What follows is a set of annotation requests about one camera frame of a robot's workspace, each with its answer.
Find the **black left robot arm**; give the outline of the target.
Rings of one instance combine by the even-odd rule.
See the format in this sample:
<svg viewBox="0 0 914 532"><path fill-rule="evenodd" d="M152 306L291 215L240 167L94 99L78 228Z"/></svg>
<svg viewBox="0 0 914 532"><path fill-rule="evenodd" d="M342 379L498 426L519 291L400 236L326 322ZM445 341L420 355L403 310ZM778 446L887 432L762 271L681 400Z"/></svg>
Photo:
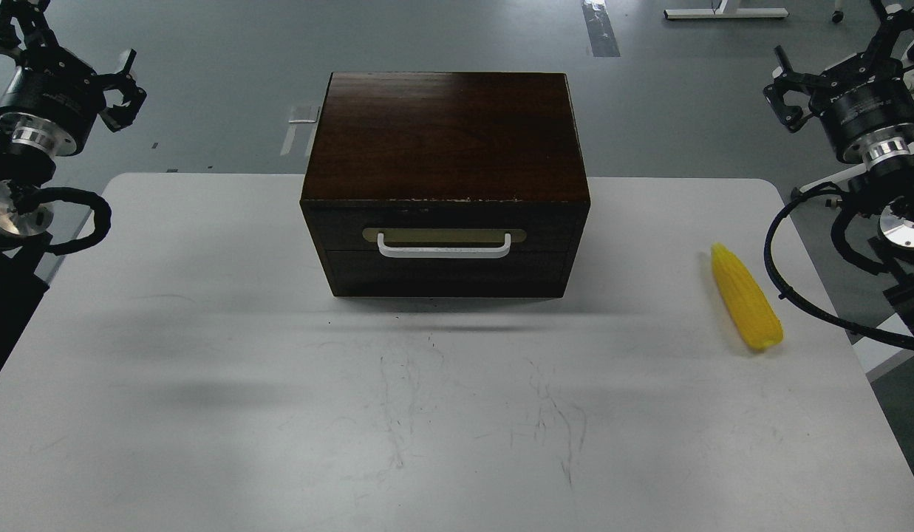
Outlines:
<svg viewBox="0 0 914 532"><path fill-rule="evenodd" d="M50 185L57 159L81 154L98 119L112 132L128 128L146 100L132 70L135 50L125 51L122 67L109 74L59 45L7 56L16 71L0 100L0 373L48 291L35 272L44 255L81 252L111 229L112 209L102 196ZM92 232L53 242L55 202L88 208Z"/></svg>

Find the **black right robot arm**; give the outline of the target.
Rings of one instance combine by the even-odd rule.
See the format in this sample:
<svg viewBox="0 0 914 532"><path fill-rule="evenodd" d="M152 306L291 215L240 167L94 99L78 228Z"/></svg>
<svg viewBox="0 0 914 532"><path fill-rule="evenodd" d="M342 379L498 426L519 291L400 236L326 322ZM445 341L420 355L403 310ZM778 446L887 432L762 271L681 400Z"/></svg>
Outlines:
<svg viewBox="0 0 914 532"><path fill-rule="evenodd" d="M781 299L822 321L889 346L914 350L914 44L905 58L876 45L818 75L796 71L783 47L764 95L791 131L811 118L821 121L839 162L858 166L845 184L825 180L792 192L775 216L763 245L768 275ZM837 215L831 242L846 262L869 275L893 277L883 296L908 329L894 333L839 318L817 307L785 282L773 257L779 225L799 205L831 197Z"/></svg>

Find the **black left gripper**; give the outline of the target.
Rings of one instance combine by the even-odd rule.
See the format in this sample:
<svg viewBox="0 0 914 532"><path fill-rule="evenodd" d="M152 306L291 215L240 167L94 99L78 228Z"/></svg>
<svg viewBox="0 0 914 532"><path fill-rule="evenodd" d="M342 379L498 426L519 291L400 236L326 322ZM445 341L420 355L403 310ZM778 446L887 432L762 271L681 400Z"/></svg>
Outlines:
<svg viewBox="0 0 914 532"><path fill-rule="evenodd" d="M121 132L147 98L132 73L136 50L123 51L121 68L109 74L98 74L64 47L0 47L0 53L16 64L0 100L0 132L13 156L81 154L100 112L109 131ZM108 91L119 91L122 104L105 108Z"/></svg>

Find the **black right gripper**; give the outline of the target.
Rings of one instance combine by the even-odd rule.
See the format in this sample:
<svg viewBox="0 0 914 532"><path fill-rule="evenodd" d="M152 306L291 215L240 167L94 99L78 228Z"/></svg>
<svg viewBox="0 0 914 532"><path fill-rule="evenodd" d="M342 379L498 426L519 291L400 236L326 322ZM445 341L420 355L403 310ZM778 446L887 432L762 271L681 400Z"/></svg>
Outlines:
<svg viewBox="0 0 914 532"><path fill-rule="evenodd" d="M861 164L862 138L876 132L886 130L892 137L914 142L914 97L904 81L906 61L878 58L866 67L863 54L858 54L815 75L794 70L782 45L774 48L774 54L779 73L773 74L773 83L763 89L763 95L792 134L811 119L820 118L835 158L842 164ZM804 106L788 104L787 93L807 95L808 102ZM815 111L809 107L814 94Z"/></svg>

